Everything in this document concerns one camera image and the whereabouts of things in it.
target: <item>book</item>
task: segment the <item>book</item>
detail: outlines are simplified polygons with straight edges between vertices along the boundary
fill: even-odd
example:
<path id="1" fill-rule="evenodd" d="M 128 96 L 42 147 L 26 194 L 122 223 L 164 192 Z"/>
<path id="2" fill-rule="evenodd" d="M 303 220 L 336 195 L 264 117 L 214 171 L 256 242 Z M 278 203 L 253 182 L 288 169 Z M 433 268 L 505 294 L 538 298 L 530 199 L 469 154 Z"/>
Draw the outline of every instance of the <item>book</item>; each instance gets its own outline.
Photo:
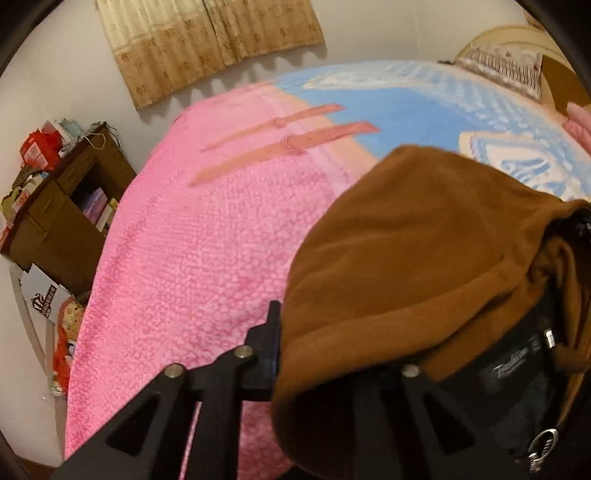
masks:
<path id="1" fill-rule="evenodd" d="M 99 232 L 102 232 L 105 229 L 105 225 L 109 221 L 109 218 L 112 218 L 115 211 L 111 208 L 110 205 L 106 205 L 103 209 L 103 212 L 100 214 L 99 219 L 96 221 L 96 229 Z"/>
<path id="2" fill-rule="evenodd" d="M 103 189 L 98 188 L 90 194 L 82 206 L 82 213 L 88 218 L 93 225 L 96 225 L 97 220 L 105 205 L 107 204 L 107 195 Z"/>

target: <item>zipper pull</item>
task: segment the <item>zipper pull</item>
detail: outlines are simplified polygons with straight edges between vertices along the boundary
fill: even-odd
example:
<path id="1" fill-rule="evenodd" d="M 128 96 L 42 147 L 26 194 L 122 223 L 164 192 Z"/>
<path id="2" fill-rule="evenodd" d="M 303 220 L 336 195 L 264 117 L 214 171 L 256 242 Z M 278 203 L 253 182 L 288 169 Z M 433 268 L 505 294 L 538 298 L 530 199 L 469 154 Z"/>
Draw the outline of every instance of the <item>zipper pull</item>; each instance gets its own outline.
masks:
<path id="1" fill-rule="evenodd" d="M 531 442 L 528 452 L 530 456 L 530 473 L 538 473 L 542 470 L 542 466 L 546 457 L 554 450 L 558 443 L 558 430 L 548 429 L 539 433 L 538 436 Z"/>

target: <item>brown hoodie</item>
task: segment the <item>brown hoodie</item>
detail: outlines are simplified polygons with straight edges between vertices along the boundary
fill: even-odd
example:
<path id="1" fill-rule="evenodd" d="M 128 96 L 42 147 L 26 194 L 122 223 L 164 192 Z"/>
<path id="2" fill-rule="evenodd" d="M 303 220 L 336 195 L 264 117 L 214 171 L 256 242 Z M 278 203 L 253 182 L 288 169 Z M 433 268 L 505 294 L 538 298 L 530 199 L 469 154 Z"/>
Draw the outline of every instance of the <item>brown hoodie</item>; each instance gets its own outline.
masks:
<path id="1" fill-rule="evenodd" d="M 346 477 L 350 408 L 331 381 L 416 354 L 442 380 L 515 326 L 551 276 L 567 328 L 558 360 L 585 368 L 591 245 L 572 217 L 588 208 L 435 148 L 401 147 L 377 164 L 312 228 L 291 266 L 272 401 L 286 454 L 312 473 Z M 562 419 L 582 377 L 570 377 Z"/>

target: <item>beige curtain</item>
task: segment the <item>beige curtain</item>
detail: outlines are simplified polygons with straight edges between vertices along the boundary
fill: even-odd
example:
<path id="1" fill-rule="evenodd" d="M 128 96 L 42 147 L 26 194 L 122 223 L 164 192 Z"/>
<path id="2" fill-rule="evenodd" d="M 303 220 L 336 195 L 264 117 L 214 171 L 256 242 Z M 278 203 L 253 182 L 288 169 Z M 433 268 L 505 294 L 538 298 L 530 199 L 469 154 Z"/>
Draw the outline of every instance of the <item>beige curtain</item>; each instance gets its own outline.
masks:
<path id="1" fill-rule="evenodd" d="M 324 42 L 310 0 L 203 0 L 226 65 Z"/>
<path id="2" fill-rule="evenodd" d="M 247 57 L 322 43 L 309 0 L 96 0 L 136 109 Z"/>

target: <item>box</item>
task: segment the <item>box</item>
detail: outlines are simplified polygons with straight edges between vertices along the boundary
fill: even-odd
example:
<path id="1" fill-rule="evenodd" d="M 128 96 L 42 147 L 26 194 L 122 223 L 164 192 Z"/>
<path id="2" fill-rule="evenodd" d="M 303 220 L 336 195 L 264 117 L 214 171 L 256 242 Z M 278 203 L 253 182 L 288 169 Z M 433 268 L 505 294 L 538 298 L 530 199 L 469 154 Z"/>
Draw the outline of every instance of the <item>box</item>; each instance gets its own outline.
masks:
<path id="1" fill-rule="evenodd" d="M 21 291 L 25 301 L 55 325 L 61 306 L 72 296 L 35 264 L 31 266 L 29 273 L 23 272 Z"/>

